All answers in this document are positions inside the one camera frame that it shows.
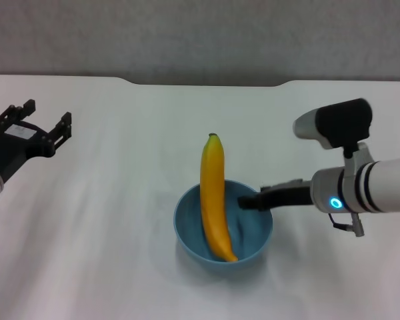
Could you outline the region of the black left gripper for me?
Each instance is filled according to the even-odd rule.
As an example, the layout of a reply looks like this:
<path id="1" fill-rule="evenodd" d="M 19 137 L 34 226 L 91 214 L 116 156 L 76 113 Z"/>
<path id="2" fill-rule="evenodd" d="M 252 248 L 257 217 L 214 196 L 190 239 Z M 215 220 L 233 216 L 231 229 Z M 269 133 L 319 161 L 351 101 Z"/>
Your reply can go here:
<path id="1" fill-rule="evenodd" d="M 4 182 L 7 182 L 26 161 L 34 157 L 54 156 L 56 150 L 72 136 L 70 112 L 66 112 L 48 133 L 35 125 L 24 127 L 35 131 L 34 136 L 29 139 L 4 133 L 10 126 L 24 120 L 35 110 L 35 101 L 29 99 L 22 107 L 10 105 L 0 114 L 0 176 Z"/>

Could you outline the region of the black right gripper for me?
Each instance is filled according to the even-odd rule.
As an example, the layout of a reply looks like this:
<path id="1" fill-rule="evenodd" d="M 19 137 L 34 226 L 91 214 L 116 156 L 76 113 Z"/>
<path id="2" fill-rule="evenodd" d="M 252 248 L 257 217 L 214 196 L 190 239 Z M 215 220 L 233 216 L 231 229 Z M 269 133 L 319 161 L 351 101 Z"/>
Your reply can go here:
<path id="1" fill-rule="evenodd" d="M 310 188 L 309 180 L 294 179 L 276 185 L 262 186 L 260 194 L 265 195 L 263 203 L 260 194 L 240 196 L 237 198 L 237 203 L 242 210 L 257 211 L 312 205 Z"/>

